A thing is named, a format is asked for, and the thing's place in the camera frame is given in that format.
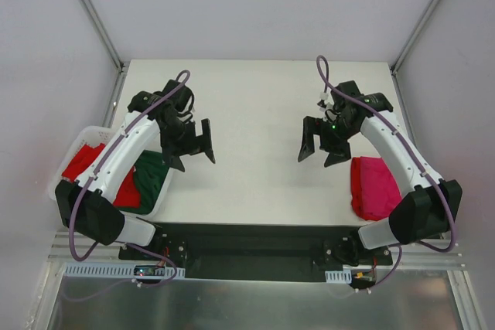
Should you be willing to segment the white plastic basket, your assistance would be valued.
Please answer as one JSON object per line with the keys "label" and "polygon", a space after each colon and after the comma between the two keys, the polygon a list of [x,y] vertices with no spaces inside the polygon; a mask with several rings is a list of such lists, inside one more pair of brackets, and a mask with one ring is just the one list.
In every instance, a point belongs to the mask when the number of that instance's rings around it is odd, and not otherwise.
{"label": "white plastic basket", "polygon": [[[60,180],[62,179],[62,173],[69,165],[73,157],[78,153],[83,146],[88,145],[90,147],[97,147],[100,144],[107,144],[115,134],[115,130],[111,128],[98,127],[98,126],[88,126],[85,127],[73,141],[72,145],[67,150],[59,168],[56,170],[52,181],[48,186],[48,195],[51,200],[56,202],[55,188],[58,186]],[[136,208],[120,208],[124,214],[136,215],[145,220],[151,220],[159,211],[163,200],[166,197],[169,184],[172,181],[174,170],[168,170],[167,175],[162,183],[162,189],[158,195],[156,203],[153,209],[149,213],[138,213]]]}

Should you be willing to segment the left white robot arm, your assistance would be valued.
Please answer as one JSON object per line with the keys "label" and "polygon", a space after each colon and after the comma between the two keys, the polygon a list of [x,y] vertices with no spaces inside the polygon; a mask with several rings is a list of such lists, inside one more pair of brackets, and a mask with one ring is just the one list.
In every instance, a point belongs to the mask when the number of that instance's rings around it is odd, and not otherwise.
{"label": "left white robot arm", "polygon": [[149,260],[164,248],[157,227],[114,206],[118,190],[138,157],[159,139],[159,164],[184,171],[184,155],[204,154],[215,159],[209,119],[196,130],[192,119],[194,93],[185,81],[169,80],[161,91],[141,91],[131,99],[128,112],[102,152],[73,181],[59,180],[54,189],[62,223],[72,233],[110,245],[137,245]]}

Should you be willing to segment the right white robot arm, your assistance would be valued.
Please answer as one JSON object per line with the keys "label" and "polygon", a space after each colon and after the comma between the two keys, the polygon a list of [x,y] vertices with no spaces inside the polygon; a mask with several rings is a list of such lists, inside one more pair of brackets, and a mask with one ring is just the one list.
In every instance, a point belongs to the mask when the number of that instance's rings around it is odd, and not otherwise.
{"label": "right white robot arm", "polygon": [[362,94],[354,81],[338,84],[331,96],[333,118],[304,117],[298,160],[320,149],[327,153],[326,167],[346,162],[351,158],[350,138],[362,134],[383,159],[401,194],[390,216],[351,234],[348,257],[365,264],[377,248],[425,245],[432,236],[453,233],[462,188],[428,164],[402,131],[389,100],[382,93]]}

